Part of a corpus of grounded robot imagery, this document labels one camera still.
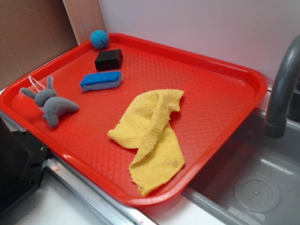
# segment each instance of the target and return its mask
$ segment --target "blue yarn ball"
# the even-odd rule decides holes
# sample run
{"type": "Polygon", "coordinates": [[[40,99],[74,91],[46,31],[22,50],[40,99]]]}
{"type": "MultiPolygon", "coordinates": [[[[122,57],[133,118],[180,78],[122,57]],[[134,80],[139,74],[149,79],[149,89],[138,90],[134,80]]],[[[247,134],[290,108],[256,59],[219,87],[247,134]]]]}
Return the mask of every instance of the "blue yarn ball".
{"type": "Polygon", "coordinates": [[[109,37],[105,31],[97,30],[90,35],[90,42],[95,48],[104,49],[108,46],[109,37]]]}

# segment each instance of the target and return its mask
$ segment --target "gray plush bunny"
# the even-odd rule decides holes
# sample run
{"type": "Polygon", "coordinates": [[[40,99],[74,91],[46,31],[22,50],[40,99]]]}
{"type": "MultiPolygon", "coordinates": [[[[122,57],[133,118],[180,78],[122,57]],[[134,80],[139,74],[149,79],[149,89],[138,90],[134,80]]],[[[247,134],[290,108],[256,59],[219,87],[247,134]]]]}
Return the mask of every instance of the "gray plush bunny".
{"type": "Polygon", "coordinates": [[[46,119],[51,128],[56,128],[59,123],[59,117],[64,113],[72,113],[79,110],[78,104],[64,97],[58,97],[53,89],[53,77],[47,78],[47,88],[38,93],[27,88],[21,88],[20,92],[33,98],[35,103],[44,112],[43,118],[46,119]]]}

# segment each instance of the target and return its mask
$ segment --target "sink drain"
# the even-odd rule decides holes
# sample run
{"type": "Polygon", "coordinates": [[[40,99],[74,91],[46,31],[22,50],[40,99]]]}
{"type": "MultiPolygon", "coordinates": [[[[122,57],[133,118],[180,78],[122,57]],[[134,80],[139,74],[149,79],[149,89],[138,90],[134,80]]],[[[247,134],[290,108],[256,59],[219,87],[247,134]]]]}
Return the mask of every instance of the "sink drain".
{"type": "Polygon", "coordinates": [[[242,177],[235,184],[233,193],[236,201],[252,212],[271,211],[281,198],[278,186],[262,175],[242,177]]]}

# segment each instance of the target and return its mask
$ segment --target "yellow rag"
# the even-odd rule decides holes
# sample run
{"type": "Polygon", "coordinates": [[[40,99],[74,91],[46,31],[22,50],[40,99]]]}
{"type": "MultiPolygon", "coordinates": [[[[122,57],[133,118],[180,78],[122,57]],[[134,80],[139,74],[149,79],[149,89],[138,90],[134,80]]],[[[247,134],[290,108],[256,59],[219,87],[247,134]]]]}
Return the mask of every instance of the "yellow rag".
{"type": "Polygon", "coordinates": [[[169,120],[180,111],[181,90],[153,90],[137,96],[108,136],[128,149],[138,149],[129,166],[142,196],[167,183],[184,165],[169,120]]]}

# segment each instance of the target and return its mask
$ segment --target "stainless steel sink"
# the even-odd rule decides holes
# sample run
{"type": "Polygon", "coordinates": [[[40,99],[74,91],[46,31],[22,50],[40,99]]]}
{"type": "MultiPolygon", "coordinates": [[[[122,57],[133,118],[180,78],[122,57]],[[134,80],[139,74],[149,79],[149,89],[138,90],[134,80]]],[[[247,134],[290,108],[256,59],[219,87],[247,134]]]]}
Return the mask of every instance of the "stainless steel sink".
{"type": "Polygon", "coordinates": [[[227,224],[300,224],[300,126],[279,139],[263,134],[256,109],[190,183],[200,204],[227,224]]]}

